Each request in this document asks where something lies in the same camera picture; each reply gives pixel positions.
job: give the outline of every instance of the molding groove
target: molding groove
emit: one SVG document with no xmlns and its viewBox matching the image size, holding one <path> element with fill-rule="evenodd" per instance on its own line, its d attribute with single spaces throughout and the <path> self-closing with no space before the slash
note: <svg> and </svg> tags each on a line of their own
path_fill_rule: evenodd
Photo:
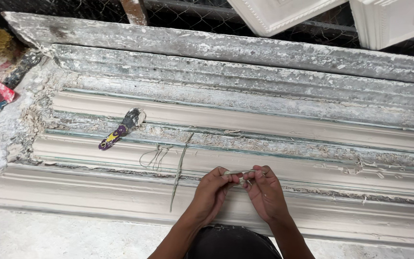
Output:
<svg viewBox="0 0 414 259">
<path fill-rule="evenodd" d="M 154 179 L 135 181 L 126 177 L 99 179 L 87 172 L 77 176 L 55 168 L 9 164 L 0 173 L 0 208 L 172 225 L 195 191 L 195 187 L 179 186 L 169 213 L 171 185 L 164 181 L 156 183 Z M 305 237 L 414 247 L 414 208 L 292 197 L 286 200 Z M 264 235 L 272 234 L 256 214 L 247 194 L 234 188 L 215 222 L 240 224 Z"/>
</svg>

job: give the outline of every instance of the plaster molding mold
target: plaster molding mold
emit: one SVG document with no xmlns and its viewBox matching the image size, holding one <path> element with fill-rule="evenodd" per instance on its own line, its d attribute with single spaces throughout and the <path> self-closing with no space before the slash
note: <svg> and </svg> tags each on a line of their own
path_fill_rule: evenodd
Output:
<svg viewBox="0 0 414 259">
<path fill-rule="evenodd" d="M 31 13 L 3 16 L 19 39 L 45 53 L 59 43 L 414 82 L 414 57 L 405 55 Z"/>
<path fill-rule="evenodd" d="M 249 28 L 270 37 L 347 0 L 228 0 Z"/>
<path fill-rule="evenodd" d="M 169 182 L 123 174 L 101 178 L 85 171 L 9 164 L 0 173 L 0 208 L 170 226 L 189 205 L 195 187 L 180 180 L 169 213 Z M 286 200 L 296 225 L 307 238 L 414 247 L 414 207 L 292 197 Z M 247 193 L 236 188 L 228 193 L 214 222 L 272 234 L 256 214 Z"/>
<path fill-rule="evenodd" d="M 171 104 L 132 96 L 88 91 L 86 94 L 63 91 L 56 95 L 52 107 L 58 111 L 124 117 L 129 107 L 139 107 L 149 121 L 185 124 L 200 127 L 227 128 L 280 136 L 302 136 L 308 139 L 351 143 L 365 146 L 414 150 L 414 131 L 361 125 L 334 124 L 260 114 L 210 106 Z"/>
<path fill-rule="evenodd" d="M 59 163 L 72 167 L 155 170 L 173 176 L 183 150 L 181 142 L 123 138 L 113 148 L 102 152 L 97 148 L 97 141 L 103 138 L 101 135 L 70 135 L 62 132 L 43 134 L 33 144 L 34 155 L 51 165 Z M 150 161 L 155 156 L 155 152 L 151 151 L 155 149 L 156 143 L 162 147 L 172 147 L 160 154 L 154 165 Z M 256 163 L 274 168 L 286 195 L 291 197 L 322 200 L 352 198 L 350 202 L 356 203 L 407 200 L 410 206 L 414 204 L 414 171 L 358 166 L 351 161 L 298 159 L 279 153 L 188 144 L 181 173 L 184 177 L 200 179 L 212 169 L 212 165 L 246 169 Z"/>
<path fill-rule="evenodd" d="M 383 49 L 414 37 L 414 0 L 350 0 L 360 45 Z"/>
</svg>

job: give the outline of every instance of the white plaster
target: white plaster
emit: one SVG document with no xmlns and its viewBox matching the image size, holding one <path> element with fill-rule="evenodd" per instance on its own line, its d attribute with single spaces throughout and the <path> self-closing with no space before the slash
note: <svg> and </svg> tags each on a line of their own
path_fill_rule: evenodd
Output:
<svg viewBox="0 0 414 259">
<path fill-rule="evenodd" d="M 270 37 L 347 0 L 228 0 L 250 29 Z"/>
</svg>

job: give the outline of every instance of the gray mold surface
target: gray mold surface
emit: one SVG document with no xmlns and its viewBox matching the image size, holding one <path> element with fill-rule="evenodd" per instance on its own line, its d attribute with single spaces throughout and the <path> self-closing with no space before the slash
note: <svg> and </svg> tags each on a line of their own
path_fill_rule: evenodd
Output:
<svg viewBox="0 0 414 259">
<path fill-rule="evenodd" d="M 3 12 L 21 40 L 179 55 L 414 82 L 414 57 L 201 31 Z"/>
</svg>

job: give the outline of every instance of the chicken wire mesh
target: chicken wire mesh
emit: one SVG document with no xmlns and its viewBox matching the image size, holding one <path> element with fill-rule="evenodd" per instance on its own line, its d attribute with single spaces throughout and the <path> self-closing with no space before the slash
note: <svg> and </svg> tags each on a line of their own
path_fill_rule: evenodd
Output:
<svg viewBox="0 0 414 259">
<path fill-rule="evenodd" d="M 251 36 L 227 0 L 144 0 L 151 26 Z M 349 3 L 293 26 L 271 39 L 360 48 Z M 414 55 L 414 38 L 382 51 Z"/>
</svg>

